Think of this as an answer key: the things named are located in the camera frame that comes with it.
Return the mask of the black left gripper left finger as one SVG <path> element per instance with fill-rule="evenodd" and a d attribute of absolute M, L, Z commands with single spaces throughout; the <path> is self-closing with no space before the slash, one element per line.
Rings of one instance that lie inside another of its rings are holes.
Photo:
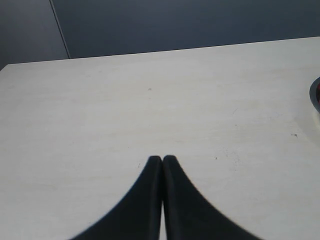
<path fill-rule="evenodd" d="M 150 156 L 126 195 L 74 240 L 158 240 L 163 200 L 163 162 Z"/>

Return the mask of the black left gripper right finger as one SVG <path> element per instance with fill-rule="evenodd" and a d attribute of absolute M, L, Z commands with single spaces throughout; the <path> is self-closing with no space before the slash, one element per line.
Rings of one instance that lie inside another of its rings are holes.
<path fill-rule="evenodd" d="M 192 184 L 174 155 L 163 158 L 163 198 L 168 240 L 256 240 L 228 219 Z"/>

